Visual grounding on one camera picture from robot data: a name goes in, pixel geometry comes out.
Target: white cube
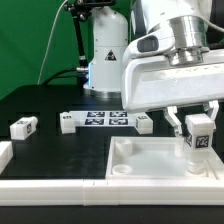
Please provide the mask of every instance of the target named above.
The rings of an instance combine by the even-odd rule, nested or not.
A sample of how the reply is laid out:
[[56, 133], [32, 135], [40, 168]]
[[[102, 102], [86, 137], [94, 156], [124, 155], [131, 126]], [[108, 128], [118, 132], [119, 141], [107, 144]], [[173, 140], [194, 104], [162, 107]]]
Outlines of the white cube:
[[64, 112], [60, 114], [60, 123], [62, 134], [75, 133], [75, 120], [72, 113]]
[[13, 157], [12, 142], [0, 142], [0, 174]]
[[152, 134], [153, 121], [146, 113], [136, 113], [135, 128], [139, 134]]
[[186, 116], [186, 153], [191, 160], [207, 159], [211, 152], [215, 122], [206, 114]]
[[25, 140], [36, 131], [36, 117], [23, 117], [10, 126], [11, 139]]

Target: white plastic tray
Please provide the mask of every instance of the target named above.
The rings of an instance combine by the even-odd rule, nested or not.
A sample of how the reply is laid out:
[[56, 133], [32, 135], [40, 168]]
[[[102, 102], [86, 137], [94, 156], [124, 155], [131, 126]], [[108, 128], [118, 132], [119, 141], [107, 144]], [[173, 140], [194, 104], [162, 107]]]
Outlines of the white plastic tray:
[[222, 179], [224, 165], [213, 149], [206, 172], [189, 173], [184, 144], [184, 138], [112, 137], [106, 179]]

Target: white block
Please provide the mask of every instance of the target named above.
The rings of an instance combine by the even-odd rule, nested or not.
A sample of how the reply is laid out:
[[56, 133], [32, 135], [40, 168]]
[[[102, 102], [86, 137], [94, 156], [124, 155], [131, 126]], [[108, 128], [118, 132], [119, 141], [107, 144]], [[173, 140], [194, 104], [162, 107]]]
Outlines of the white block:
[[84, 180], [84, 205], [118, 205], [118, 186], [115, 181]]
[[189, 160], [198, 161], [209, 158], [211, 153], [214, 121], [206, 114], [186, 116], [188, 129], [185, 153]]
[[75, 119], [72, 113], [64, 112], [60, 114], [60, 123], [62, 134], [75, 133]]
[[12, 142], [0, 142], [0, 174], [13, 157]]
[[23, 117], [10, 126], [11, 139], [25, 140], [36, 131], [36, 117]]
[[135, 128], [138, 133], [141, 134], [152, 134], [153, 133], [153, 121], [146, 113], [136, 113]]

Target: white platform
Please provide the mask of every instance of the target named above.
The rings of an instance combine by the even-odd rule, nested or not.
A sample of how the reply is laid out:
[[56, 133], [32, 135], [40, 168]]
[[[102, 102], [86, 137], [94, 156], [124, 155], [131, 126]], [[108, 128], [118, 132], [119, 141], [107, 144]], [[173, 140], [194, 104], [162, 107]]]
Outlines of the white platform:
[[[120, 140], [127, 152], [115, 156]], [[0, 181], [0, 205], [224, 205], [222, 161], [212, 150], [206, 175], [189, 175], [183, 144], [182, 138], [113, 137], [106, 179]], [[114, 175], [120, 163], [132, 172]]]

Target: black cable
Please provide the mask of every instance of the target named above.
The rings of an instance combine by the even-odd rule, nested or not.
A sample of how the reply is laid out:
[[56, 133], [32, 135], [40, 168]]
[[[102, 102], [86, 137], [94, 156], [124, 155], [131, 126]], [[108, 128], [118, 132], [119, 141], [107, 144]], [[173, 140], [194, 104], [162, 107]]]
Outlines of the black cable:
[[83, 75], [80, 75], [80, 76], [78, 76], [78, 75], [73, 75], [73, 76], [61, 76], [61, 77], [59, 77], [60, 75], [63, 75], [63, 74], [65, 74], [65, 73], [68, 73], [68, 72], [76, 72], [77, 70], [75, 69], [75, 68], [70, 68], [70, 69], [64, 69], [64, 70], [62, 70], [62, 71], [60, 71], [60, 72], [57, 72], [57, 73], [55, 73], [54, 75], [52, 75], [50, 78], [48, 78], [47, 80], [45, 80], [41, 85], [44, 85], [44, 86], [46, 86], [46, 85], [48, 85], [48, 83], [49, 82], [51, 82], [52, 80], [54, 80], [54, 79], [59, 79], [59, 78], [83, 78], [84, 76]]

